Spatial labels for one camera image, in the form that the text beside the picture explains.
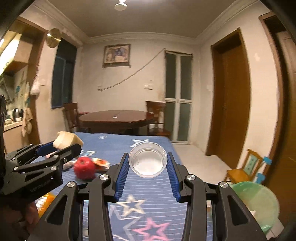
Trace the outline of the person's left hand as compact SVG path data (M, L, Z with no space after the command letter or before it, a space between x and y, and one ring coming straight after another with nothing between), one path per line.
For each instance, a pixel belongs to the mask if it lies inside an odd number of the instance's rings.
M34 201L26 206L23 216L27 227L34 227L38 223L39 213Z

